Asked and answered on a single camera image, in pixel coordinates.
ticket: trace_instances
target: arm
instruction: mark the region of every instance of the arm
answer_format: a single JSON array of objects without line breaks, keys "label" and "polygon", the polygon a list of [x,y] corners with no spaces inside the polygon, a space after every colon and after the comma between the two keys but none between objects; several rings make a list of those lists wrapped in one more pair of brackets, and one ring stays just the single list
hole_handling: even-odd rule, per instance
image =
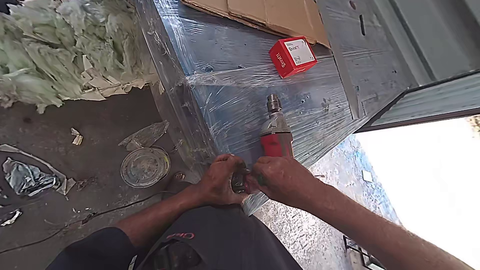
[{"label": "arm", "polygon": [[240,204],[246,195],[235,194],[230,178],[239,167],[244,167],[239,157],[225,154],[215,159],[198,184],[160,201],[115,226],[124,231],[134,246],[146,244],[152,237],[162,234],[181,214],[204,205]]},{"label": "arm", "polygon": [[47,269],[127,269],[136,247],[162,234],[182,213],[203,205],[242,203],[247,195],[235,194],[230,183],[240,167],[245,164],[239,157],[218,156],[198,184],[69,245]]},{"label": "arm", "polygon": [[260,190],[269,198],[332,225],[367,249],[388,270],[472,270],[439,247],[319,181],[293,158],[262,157],[253,171],[261,179]]}]

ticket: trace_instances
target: green insulation scraps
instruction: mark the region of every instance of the green insulation scraps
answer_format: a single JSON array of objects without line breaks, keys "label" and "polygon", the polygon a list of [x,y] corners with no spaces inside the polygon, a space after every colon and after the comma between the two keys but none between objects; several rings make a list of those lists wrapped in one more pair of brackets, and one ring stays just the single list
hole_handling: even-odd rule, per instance
[{"label": "green insulation scraps", "polygon": [[10,9],[0,13],[3,107],[21,101],[42,113],[66,99],[104,100],[157,80],[126,0],[27,0]]}]

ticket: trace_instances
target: power drill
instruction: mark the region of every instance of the power drill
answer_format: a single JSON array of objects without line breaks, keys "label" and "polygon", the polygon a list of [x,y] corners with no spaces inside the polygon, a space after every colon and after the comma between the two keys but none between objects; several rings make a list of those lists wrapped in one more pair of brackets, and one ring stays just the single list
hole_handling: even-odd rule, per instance
[{"label": "power drill", "polygon": [[[287,124],[282,113],[282,103],[276,94],[271,94],[267,99],[269,120],[262,125],[260,143],[264,156],[268,157],[293,157],[292,130]],[[232,189],[236,193],[246,192],[254,194],[259,191],[255,183],[247,180],[251,171],[241,169],[232,176]]]},{"label": "power drill", "polygon": [[293,157],[292,130],[282,112],[282,103],[276,94],[268,96],[269,120],[262,125],[260,143],[268,157]]}]

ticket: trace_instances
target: cardboard box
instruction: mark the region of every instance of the cardboard box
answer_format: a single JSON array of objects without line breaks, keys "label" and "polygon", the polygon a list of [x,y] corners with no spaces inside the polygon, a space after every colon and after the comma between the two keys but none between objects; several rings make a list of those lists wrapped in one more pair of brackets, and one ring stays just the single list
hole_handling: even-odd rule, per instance
[{"label": "cardboard box", "polygon": [[280,39],[268,53],[282,78],[307,71],[317,63],[305,37]]},{"label": "cardboard box", "polygon": [[200,11],[236,20],[283,37],[303,36],[330,48],[313,0],[182,0]]}]

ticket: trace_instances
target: concrete floor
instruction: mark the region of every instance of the concrete floor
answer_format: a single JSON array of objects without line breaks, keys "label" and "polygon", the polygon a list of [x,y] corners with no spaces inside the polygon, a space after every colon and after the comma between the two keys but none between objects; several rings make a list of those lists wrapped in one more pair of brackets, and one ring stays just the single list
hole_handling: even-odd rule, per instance
[{"label": "concrete floor", "polygon": [[[16,146],[49,162],[67,177],[86,182],[81,190],[78,185],[74,186],[67,196],[52,192],[23,207],[23,215],[14,224],[0,227],[0,250],[40,240],[91,212],[123,206],[161,190],[166,180],[145,189],[132,188],[123,182],[120,165],[128,152],[117,145],[130,134],[159,121],[148,88],[134,89],[128,95],[111,96],[105,101],[67,101],[60,108],[48,107],[43,115],[39,115],[34,106],[22,103],[9,109],[0,108],[0,144]],[[84,136],[79,146],[72,144],[71,127]],[[155,145],[167,151],[173,149],[167,135]],[[0,152],[0,163],[7,156],[17,157]],[[170,174],[186,170],[178,154],[170,158]],[[68,244],[138,211],[155,199],[97,217],[83,226],[74,226],[41,244],[1,254],[0,269],[44,269]]]}]

